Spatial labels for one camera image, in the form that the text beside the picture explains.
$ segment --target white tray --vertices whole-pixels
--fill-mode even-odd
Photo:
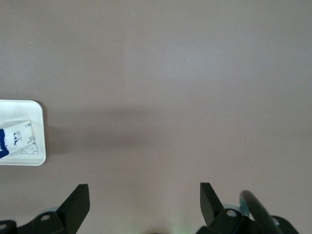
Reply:
[[[0,125],[11,121],[31,120],[36,144],[0,158],[0,165],[39,166],[46,159],[43,111],[30,100],[0,100]]]

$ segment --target carton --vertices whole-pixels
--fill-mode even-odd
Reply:
[[[9,122],[0,126],[0,158],[35,143],[30,120]]]

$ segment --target gray table surface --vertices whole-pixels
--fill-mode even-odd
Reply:
[[[311,232],[312,2],[2,0],[0,99],[40,101],[48,158],[0,166],[19,225],[80,183],[78,234],[193,234],[199,183]]]

